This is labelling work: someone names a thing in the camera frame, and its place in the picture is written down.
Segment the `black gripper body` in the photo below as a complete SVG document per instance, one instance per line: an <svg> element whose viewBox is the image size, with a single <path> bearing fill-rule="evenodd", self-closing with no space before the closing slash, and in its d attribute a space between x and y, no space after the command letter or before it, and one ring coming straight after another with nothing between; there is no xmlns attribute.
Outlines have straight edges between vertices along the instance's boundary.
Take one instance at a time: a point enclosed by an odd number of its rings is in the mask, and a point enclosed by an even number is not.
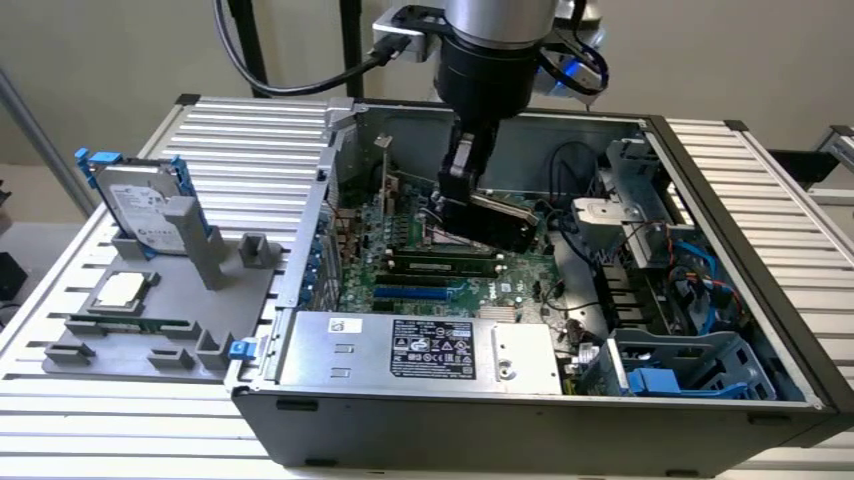
<svg viewBox="0 0 854 480"><path fill-rule="evenodd" d="M441 39L433 86L461 120L503 120L527 107L539 47L491 49L457 37Z"/></svg>

